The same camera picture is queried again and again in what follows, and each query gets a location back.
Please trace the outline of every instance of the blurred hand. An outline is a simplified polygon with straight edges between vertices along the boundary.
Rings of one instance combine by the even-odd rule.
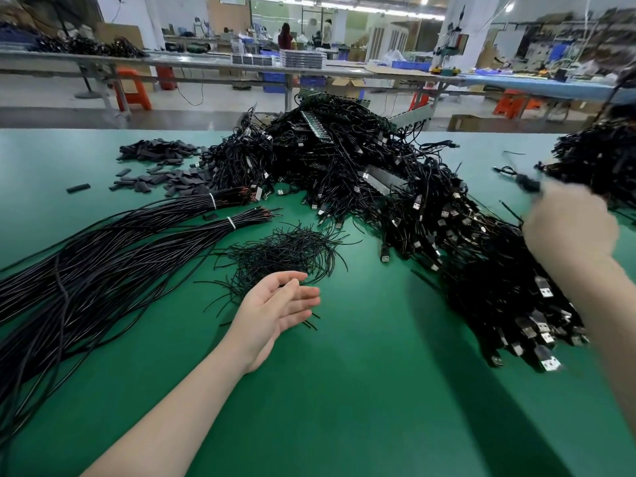
[[[612,257],[618,224],[603,199],[583,185],[553,180],[541,183],[541,193],[523,224],[525,242],[540,264]]]
[[[283,331],[308,319],[320,304],[318,288],[298,283],[306,278],[297,271],[272,273],[243,298],[223,339],[245,354],[246,373],[265,361]]]

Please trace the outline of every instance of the blue sheet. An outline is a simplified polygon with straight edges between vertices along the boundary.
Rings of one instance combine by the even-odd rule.
[[[507,75],[460,74],[457,79],[458,83],[453,83],[453,85],[464,87],[494,85],[504,89],[521,90],[532,95],[543,95],[566,100],[580,99],[604,102],[612,91],[611,86],[595,82],[557,82],[555,80],[511,77]],[[621,88],[612,101],[614,103],[636,103],[636,89]]]

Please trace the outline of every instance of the stack of metal trays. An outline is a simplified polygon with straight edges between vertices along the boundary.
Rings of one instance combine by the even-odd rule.
[[[237,65],[256,65],[257,67],[271,67],[274,64],[273,56],[252,55],[251,53],[233,53],[232,63]]]
[[[281,65],[294,69],[317,69],[324,67],[327,54],[311,50],[281,50]]]

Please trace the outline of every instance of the green table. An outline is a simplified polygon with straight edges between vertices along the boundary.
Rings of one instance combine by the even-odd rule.
[[[219,143],[219,132],[0,130],[2,221],[0,264],[10,263],[121,210],[163,197],[163,191],[110,192],[122,164],[118,147],[142,138]],[[555,135],[425,133],[450,138],[451,167],[470,193],[503,217],[504,200],[524,212],[529,197],[492,165],[502,151],[520,170],[545,159]],[[133,174],[142,164],[125,163]],[[90,183],[88,191],[64,189]],[[271,197],[283,206],[275,222],[242,229],[222,245],[255,240],[283,221],[305,224],[314,213],[300,195]],[[239,209],[229,209],[232,215]],[[263,367],[230,396],[196,456],[190,476],[627,476],[636,449],[595,355],[560,344],[566,369],[538,374],[505,353],[490,369],[475,339],[446,303],[392,253],[348,220],[351,241],[321,282],[318,331],[303,326],[276,343]],[[621,228],[616,257],[636,276],[632,230]],[[229,270],[206,264],[197,279]],[[12,476],[75,476],[174,387],[225,333],[226,310],[203,313],[220,294],[211,285],[183,285],[154,304],[124,337],[96,350],[13,442]]]

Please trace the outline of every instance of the floor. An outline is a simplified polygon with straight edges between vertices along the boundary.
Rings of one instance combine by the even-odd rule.
[[[134,109],[129,128],[174,130],[231,130],[250,107],[257,112],[280,112],[284,95],[265,93],[261,87],[239,91],[228,85],[180,84],[180,91],[150,93],[152,111]],[[86,91],[82,79],[0,76],[0,128],[114,128],[115,121],[101,98],[82,100],[74,94]],[[369,93],[370,110],[390,117],[408,110],[412,94]],[[116,107],[114,95],[111,104]],[[441,100],[430,130],[443,131],[454,114],[488,118],[486,132],[573,132],[587,114],[570,112],[568,120],[555,115],[541,123],[540,111],[526,111],[520,121],[493,116],[495,102],[466,95]]]

